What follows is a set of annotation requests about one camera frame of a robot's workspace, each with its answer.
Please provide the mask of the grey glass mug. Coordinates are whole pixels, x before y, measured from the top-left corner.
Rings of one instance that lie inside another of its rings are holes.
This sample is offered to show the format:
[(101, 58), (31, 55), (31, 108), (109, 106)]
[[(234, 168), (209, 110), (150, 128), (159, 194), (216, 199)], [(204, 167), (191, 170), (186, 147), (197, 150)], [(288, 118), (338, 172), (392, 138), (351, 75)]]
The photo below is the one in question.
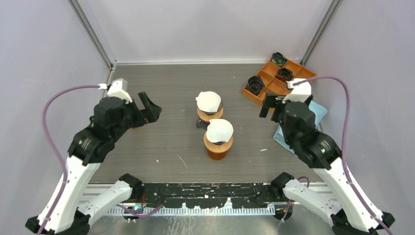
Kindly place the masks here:
[(204, 121), (202, 119), (198, 119), (195, 123), (195, 126), (197, 128), (205, 128), (206, 129), (209, 125), (210, 125), (209, 121)]

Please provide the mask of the wooden ring dripper stand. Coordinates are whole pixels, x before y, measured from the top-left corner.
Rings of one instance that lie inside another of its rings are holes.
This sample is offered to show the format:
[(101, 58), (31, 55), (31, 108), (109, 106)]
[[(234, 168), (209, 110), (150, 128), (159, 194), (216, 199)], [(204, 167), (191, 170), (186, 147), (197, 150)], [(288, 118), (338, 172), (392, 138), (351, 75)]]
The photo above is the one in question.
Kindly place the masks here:
[(208, 115), (205, 112), (197, 108), (197, 115), (201, 121), (210, 122), (211, 119), (220, 119), (223, 115), (224, 108), (221, 108), (217, 113)]

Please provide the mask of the white paper coffee filter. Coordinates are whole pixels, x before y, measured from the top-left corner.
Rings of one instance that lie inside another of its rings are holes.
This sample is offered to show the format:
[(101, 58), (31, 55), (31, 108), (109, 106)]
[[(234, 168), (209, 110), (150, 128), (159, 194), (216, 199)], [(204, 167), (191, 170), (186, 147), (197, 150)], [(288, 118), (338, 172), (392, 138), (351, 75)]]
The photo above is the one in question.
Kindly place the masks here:
[(217, 113), (222, 104), (220, 95), (212, 91), (200, 92), (195, 100), (197, 108), (205, 113)]

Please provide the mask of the grey transparent dripper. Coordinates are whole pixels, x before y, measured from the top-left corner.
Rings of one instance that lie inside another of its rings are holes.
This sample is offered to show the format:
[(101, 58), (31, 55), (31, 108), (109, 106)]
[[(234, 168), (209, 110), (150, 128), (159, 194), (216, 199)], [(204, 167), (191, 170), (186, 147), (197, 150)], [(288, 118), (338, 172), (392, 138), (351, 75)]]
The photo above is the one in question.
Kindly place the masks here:
[(215, 114), (222, 106), (222, 99), (214, 97), (197, 97), (196, 104), (201, 111)]

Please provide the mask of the blue transparent dripper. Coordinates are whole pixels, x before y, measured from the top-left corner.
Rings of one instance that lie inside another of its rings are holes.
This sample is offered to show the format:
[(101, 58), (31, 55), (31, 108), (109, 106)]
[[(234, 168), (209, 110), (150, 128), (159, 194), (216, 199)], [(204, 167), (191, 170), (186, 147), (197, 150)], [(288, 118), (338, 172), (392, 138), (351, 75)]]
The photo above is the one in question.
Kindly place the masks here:
[(223, 145), (233, 140), (233, 137), (231, 137), (228, 141), (218, 141), (218, 142), (212, 142), (214, 145)]

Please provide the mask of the amber glass cup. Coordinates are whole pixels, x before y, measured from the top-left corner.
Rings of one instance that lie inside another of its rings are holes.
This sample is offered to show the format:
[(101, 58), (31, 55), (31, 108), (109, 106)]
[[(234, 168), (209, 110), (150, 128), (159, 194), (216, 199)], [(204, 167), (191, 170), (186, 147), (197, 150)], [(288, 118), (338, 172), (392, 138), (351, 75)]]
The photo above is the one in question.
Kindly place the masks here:
[(213, 159), (215, 161), (219, 161), (219, 160), (226, 157), (227, 152), (215, 153), (215, 152), (211, 152), (211, 151), (207, 150), (207, 154), (211, 159)]

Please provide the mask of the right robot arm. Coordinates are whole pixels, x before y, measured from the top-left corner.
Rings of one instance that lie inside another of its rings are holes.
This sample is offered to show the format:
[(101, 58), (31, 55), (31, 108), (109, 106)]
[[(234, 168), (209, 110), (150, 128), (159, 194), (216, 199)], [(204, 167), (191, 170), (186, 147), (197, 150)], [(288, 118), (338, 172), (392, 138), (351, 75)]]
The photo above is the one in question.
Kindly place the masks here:
[(380, 229), (390, 234), (395, 218), (366, 197), (344, 165), (336, 142), (316, 128), (315, 114), (309, 109), (312, 97), (305, 102), (283, 102), (284, 98), (267, 93), (259, 116), (264, 118), (274, 109), (272, 121), (279, 123), (286, 144), (323, 179), (336, 199), (322, 196), (286, 172), (271, 182), (272, 196), (278, 201), (287, 198), (301, 203), (328, 223), (336, 235), (376, 235)]

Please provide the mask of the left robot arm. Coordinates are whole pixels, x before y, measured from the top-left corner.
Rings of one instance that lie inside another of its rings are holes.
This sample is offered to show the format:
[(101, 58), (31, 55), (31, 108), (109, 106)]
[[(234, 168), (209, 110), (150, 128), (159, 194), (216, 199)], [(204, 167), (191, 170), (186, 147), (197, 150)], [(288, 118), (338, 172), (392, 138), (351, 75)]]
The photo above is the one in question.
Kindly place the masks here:
[(68, 149), (64, 172), (44, 210), (27, 220), (25, 226), (40, 235), (85, 235), (98, 218), (117, 204), (137, 202), (144, 193), (142, 181), (122, 175), (113, 186), (94, 199), (80, 199), (90, 179), (116, 142), (132, 128), (156, 122), (161, 107), (146, 93), (139, 93), (144, 108), (120, 97), (105, 97), (95, 105), (90, 124), (76, 133)]

